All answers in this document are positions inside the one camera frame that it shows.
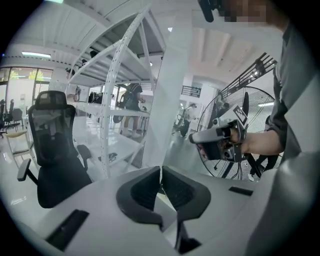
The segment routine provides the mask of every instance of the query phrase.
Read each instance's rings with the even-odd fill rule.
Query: chair
[[[92,183],[87,174],[87,159],[91,153],[85,145],[74,147],[72,131],[76,110],[67,104],[61,91],[42,91],[28,110],[37,163],[41,166],[36,179],[27,159],[21,165],[17,179],[28,176],[37,184],[40,206],[52,208],[86,185]]]
[[[14,108],[12,111],[12,118],[13,118],[13,122],[14,122],[14,128],[15,131],[17,132],[18,130],[18,124],[17,121],[21,121],[21,125],[22,125],[22,130],[24,129],[24,121],[22,119],[22,110],[20,108]]]
[[[25,146],[20,146],[20,143],[19,143],[19,146],[12,147],[12,145],[10,143],[10,139],[18,138],[18,137],[23,136],[23,135],[25,136],[26,145]],[[27,154],[31,155],[31,158],[32,158],[35,166],[38,168],[37,163],[36,163],[36,159],[35,159],[35,155],[34,155],[34,152],[33,152],[34,142],[29,140],[26,130],[25,131],[20,131],[20,132],[14,132],[14,133],[5,134],[5,137],[7,139],[10,151],[12,153],[13,160],[14,160],[16,166],[18,167],[18,169],[19,169],[19,165],[17,163],[16,157],[21,157],[22,160],[24,160],[24,158],[22,156],[23,155],[27,155]]]
[[[0,136],[3,138],[3,134],[5,134],[5,131],[1,131],[5,127],[5,121],[4,121],[4,111],[5,111],[5,100],[2,99],[0,101]]]
[[[14,120],[12,116],[14,105],[15,105],[15,100],[14,99],[10,100],[9,113],[6,113],[4,116],[4,122],[6,123],[6,129],[5,129],[6,133],[9,127],[14,127],[14,125],[11,124],[11,122]]]

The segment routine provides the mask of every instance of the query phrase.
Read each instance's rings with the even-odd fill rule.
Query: tree
[[[32,72],[30,72],[29,74],[29,79],[31,80],[37,80],[37,81],[44,81],[44,74],[41,72],[41,70],[39,69],[38,71],[38,75],[37,75],[37,78],[36,78],[36,74],[37,74],[37,70],[33,70]]]
[[[19,74],[17,72],[15,72],[14,70],[11,70],[9,79],[10,80],[11,79],[19,79],[18,76],[19,76]]]

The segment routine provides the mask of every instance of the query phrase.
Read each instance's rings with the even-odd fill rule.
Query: chair headrest
[[[66,106],[66,94],[58,90],[41,91],[34,104],[36,109],[64,109]]]

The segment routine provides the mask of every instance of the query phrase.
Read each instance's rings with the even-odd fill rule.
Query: ceiling
[[[69,67],[101,33],[125,17],[130,18],[150,1],[64,0],[63,4],[45,1],[13,38],[5,52],[4,64]],[[171,34],[168,28],[174,27],[176,11],[182,9],[190,12],[193,23],[184,85],[197,82],[223,89],[266,49],[268,54],[278,54],[268,41],[279,40],[273,30],[239,27],[219,19],[207,23],[196,0],[154,0],[151,10],[166,42]],[[25,58],[22,51],[51,54],[51,59]],[[150,61],[157,76],[161,57],[151,56]]]

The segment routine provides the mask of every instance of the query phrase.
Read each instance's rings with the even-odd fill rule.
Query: white metal shelving unit
[[[74,62],[72,69],[79,66],[82,60],[86,60],[86,64],[68,80],[68,86],[81,82],[81,78],[92,80],[87,85],[81,82],[82,86],[93,87],[95,82],[97,84],[104,82],[105,90],[102,104],[86,102],[70,102],[70,104],[78,110],[100,117],[100,124],[94,124],[97,127],[100,126],[99,132],[95,134],[95,139],[98,138],[98,141],[89,146],[89,149],[96,157],[101,156],[101,164],[99,163],[99,165],[107,178],[111,176],[110,168],[113,165],[131,156],[125,170],[123,170],[125,172],[145,143],[145,139],[138,143],[110,130],[109,117],[112,115],[149,116],[147,112],[111,106],[111,100],[114,86],[117,84],[151,84],[153,92],[155,90],[157,80],[152,75],[149,54],[162,55],[166,45],[150,7],[151,3],[129,19],[126,18],[114,25],[112,29],[104,31],[92,41]],[[96,51],[98,54],[91,58],[91,51]],[[92,121],[85,120],[84,122],[87,126],[88,122]],[[118,156],[115,161],[109,163],[109,153],[113,152],[116,152]]]

